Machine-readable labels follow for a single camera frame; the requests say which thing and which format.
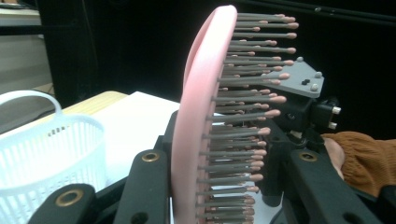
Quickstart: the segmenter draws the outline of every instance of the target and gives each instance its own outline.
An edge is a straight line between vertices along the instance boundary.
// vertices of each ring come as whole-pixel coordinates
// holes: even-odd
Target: brown sleeve
[[[378,196],[386,185],[396,185],[396,139],[374,140],[355,132],[325,133],[345,151],[342,167],[348,185]]]

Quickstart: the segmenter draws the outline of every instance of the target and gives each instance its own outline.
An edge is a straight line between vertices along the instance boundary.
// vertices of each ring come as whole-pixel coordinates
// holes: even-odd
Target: hairbrush bristle
[[[237,14],[227,6],[218,7],[201,28],[186,64],[174,132],[176,224],[253,223],[255,202],[247,193],[259,190],[254,182],[263,179],[258,173],[266,155],[262,139],[270,130],[251,121],[278,116],[270,104],[286,101],[257,88],[289,78],[271,72],[293,61],[272,54],[292,54],[295,48],[279,48],[272,38],[293,39],[295,33],[274,29],[297,27],[292,17]]]

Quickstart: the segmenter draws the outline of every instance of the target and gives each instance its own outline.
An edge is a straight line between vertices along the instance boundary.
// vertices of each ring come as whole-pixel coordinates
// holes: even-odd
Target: pink hairbrush
[[[270,130],[248,122],[278,116],[280,112],[268,104],[286,99],[251,86],[278,85],[289,74],[269,73],[292,65],[255,52],[294,53],[294,48],[274,47],[275,41],[263,39],[293,39],[295,33],[260,30],[297,27],[294,18],[238,14],[233,6],[216,8],[205,21],[187,60],[174,131],[171,178],[176,224],[253,222],[254,200],[246,192],[259,189],[246,182],[262,179],[254,173],[263,167],[262,136]]]

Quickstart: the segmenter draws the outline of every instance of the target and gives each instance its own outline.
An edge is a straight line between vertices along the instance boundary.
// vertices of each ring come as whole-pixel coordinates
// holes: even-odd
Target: black background
[[[300,27],[293,43],[295,57],[303,56],[323,73],[326,81],[322,97],[339,99],[342,112],[334,119],[337,132],[395,138],[394,27],[241,2],[89,2],[102,88],[125,93],[143,91],[179,101],[184,64],[201,24],[215,7],[232,4],[239,12],[284,13],[297,19]],[[396,14],[390,1],[304,2]]]

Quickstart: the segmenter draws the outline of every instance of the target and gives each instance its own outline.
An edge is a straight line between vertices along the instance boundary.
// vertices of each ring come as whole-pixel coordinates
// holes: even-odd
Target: brass insert
[[[310,152],[300,152],[300,159],[303,161],[317,161],[318,157]]]
[[[142,156],[143,161],[156,161],[159,158],[160,158],[160,155],[158,155],[157,153],[154,153],[154,152],[150,152],[150,153]]]
[[[84,195],[84,191],[82,191],[82,189],[70,189],[59,195],[55,203],[60,207],[70,206],[78,202],[82,198],[82,195]]]

